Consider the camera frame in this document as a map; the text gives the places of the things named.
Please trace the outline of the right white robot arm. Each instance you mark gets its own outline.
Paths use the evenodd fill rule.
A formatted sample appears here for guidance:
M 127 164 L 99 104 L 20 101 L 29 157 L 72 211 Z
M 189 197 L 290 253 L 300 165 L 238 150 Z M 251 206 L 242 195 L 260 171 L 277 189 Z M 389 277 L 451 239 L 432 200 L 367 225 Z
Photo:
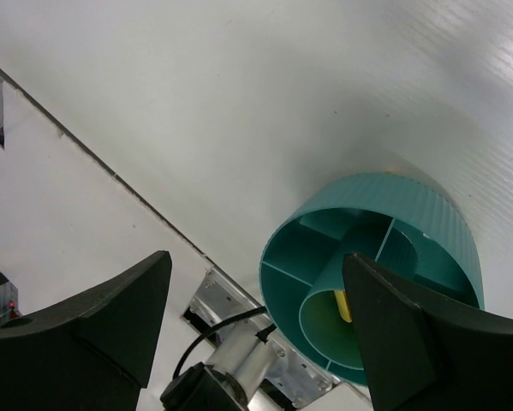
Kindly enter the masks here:
M 0 410 L 133 410 L 147 387 L 171 258 L 0 327 Z M 377 410 L 513 410 L 513 319 L 343 260 L 355 340 Z M 239 327 L 207 363 L 173 377 L 167 410 L 244 410 L 277 361 L 271 328 Z

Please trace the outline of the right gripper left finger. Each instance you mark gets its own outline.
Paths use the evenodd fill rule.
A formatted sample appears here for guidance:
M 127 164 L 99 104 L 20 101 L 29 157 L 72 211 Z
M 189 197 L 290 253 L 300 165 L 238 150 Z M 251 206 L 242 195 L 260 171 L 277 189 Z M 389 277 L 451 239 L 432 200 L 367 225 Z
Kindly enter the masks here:
M 172 262 L 112 279 L 0 327 L 0 410 L 134 410 L 148 386 Z

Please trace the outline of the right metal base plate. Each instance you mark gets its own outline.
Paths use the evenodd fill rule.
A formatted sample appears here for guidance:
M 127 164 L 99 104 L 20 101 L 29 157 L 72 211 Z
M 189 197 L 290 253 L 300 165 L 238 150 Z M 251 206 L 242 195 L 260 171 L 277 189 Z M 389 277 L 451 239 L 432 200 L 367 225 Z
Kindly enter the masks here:
M 254 405 L 302 410 L 340 384 L 295 349 L 270 314 L 217 269 L 207 271 L 184 317 L 200 335 L 182 354 L 173 375 L 182 374 L 202 342 L 210 343 L 214 351 L 204 364 L 241 410 Z

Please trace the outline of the yellow lego brick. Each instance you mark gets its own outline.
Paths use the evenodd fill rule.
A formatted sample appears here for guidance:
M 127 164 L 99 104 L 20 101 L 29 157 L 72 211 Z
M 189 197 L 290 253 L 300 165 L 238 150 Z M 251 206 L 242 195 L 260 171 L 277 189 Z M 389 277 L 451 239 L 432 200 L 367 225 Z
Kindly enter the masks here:
M 353 319 L 346 293 L 342 290 L 334 290 L 333 294 L 337 302 L 337 308 L 341 319 L 350 324 Z

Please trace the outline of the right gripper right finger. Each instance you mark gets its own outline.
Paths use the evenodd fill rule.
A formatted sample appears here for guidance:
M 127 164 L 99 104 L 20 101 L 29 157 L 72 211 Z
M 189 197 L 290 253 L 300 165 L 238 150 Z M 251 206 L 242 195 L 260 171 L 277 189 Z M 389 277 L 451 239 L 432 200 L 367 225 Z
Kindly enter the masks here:
M 513 410 L 513 319 L 398 276 L 361 253 L 343 281 L 376 410 Z

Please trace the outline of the teal divided round container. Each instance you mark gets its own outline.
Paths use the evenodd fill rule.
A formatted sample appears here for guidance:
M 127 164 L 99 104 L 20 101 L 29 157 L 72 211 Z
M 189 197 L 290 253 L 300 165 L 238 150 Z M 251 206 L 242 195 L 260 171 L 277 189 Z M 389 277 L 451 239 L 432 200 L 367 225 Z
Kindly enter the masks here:
M 363 311 L 395 279 L 481 309 L 480 257 L 468 223 L 437 189 L 385 172 L 345 176 L 277 227 L 259 260 L 271 320 L 303 356 L 367 381 Z

